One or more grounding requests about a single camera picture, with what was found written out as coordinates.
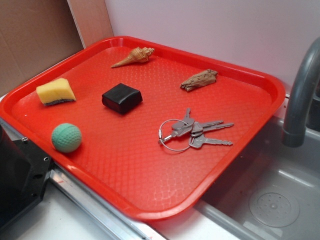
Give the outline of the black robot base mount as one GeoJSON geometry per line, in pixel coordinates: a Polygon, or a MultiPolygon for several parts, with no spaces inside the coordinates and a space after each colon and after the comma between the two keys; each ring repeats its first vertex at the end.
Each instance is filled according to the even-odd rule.
{"type": "Polygon", "coordinates": [[[31,140],[11,140],[0,128],[0,231],[44,197],[52,158],[31,140]]]}

